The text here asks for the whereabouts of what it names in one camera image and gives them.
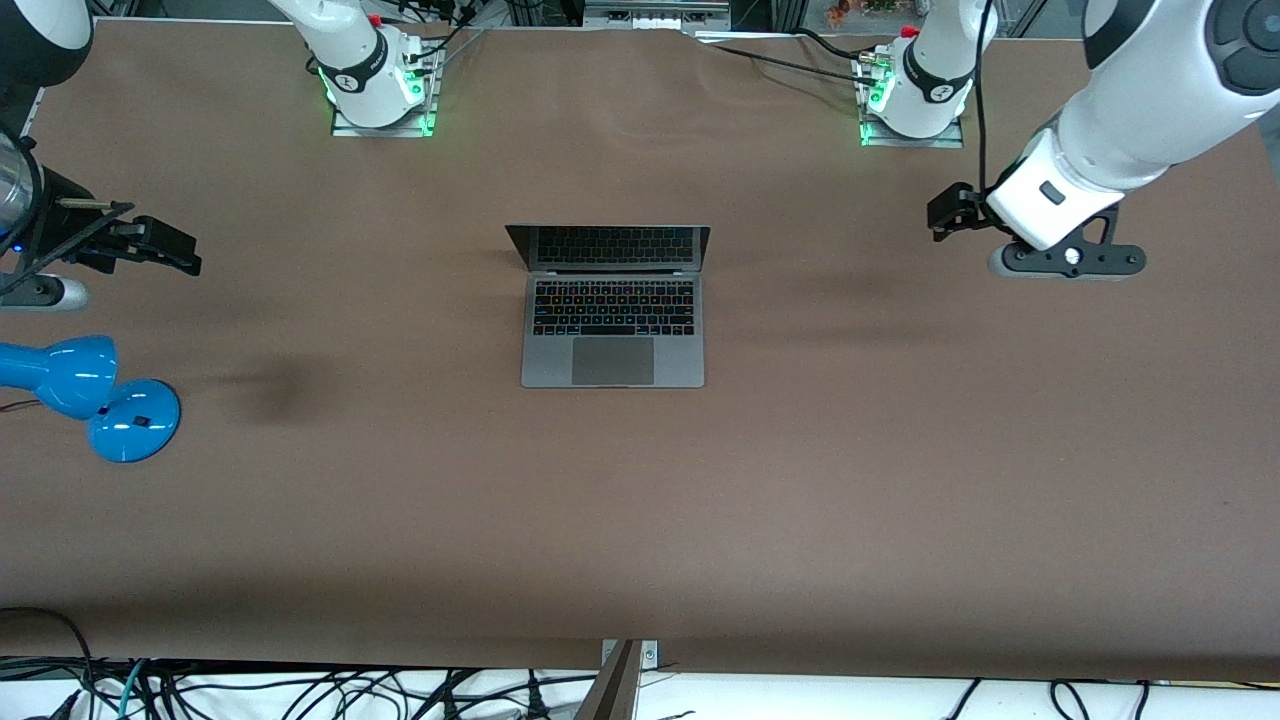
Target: metal cylinder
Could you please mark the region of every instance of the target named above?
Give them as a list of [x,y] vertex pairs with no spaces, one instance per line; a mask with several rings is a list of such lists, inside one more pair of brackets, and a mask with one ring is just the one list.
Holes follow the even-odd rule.
[[8,133],[0,133],[0,238],[22,223],[36,200],[35,163]]

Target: key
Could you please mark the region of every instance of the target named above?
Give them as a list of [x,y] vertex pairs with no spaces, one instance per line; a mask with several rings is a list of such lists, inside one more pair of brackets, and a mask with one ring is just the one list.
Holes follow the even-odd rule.
[[582,334],[636,334],[635,328],[621,327],[621,325],[600,325],[600,327],[588,327],[582,328]]

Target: trackpad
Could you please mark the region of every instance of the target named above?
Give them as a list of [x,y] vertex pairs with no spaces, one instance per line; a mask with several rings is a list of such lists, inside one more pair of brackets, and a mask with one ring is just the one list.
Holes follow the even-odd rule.
[[573,340],[576,386],[652,386],[652,337],[580,337]]

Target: blue desk lamp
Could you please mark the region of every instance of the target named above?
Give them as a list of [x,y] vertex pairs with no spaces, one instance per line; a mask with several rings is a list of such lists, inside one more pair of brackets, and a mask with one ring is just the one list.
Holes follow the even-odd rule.
[[146,460],[178,430],[178,395],[160,380],[115,386],[115,343],[87,336],[45,348],[0,342],[0,386],[32,392],[50,410],[86,420],[88,445],[111,462]]

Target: lamp base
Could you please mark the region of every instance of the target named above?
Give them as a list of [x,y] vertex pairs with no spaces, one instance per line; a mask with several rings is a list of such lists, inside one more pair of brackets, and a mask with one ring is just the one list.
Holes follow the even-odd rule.
[[129,380],[111,389],[86,423],[88,445],[111,462],[137,462],[164,448],[178,432],[178,393],[160,380]]

